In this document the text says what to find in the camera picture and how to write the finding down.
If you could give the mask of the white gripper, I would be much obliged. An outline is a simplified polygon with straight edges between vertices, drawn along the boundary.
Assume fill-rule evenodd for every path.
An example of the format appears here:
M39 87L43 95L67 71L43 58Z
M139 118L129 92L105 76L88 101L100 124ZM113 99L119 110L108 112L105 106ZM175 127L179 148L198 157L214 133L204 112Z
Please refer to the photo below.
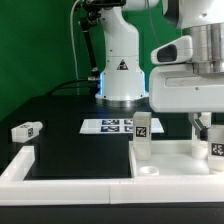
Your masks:
M158 66L149 77L149 104L155 112L189 113L196 137L207 140L197 112L224 112L224 74L197 75L190 64Z

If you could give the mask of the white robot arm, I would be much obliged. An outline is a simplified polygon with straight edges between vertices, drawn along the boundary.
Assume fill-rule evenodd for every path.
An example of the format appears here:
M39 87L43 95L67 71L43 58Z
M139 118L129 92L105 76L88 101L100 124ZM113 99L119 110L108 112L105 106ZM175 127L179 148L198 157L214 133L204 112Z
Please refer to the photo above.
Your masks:
M151 52L149 77L139 67L139 35L124 21L125 10L162 5L163 18L182 36ZM149 98L155 112L186 113L196 136L224 135L224 125L205 127L202 112L224 112L224 0L115 0L101 9L106 67L101 73L103 102Z

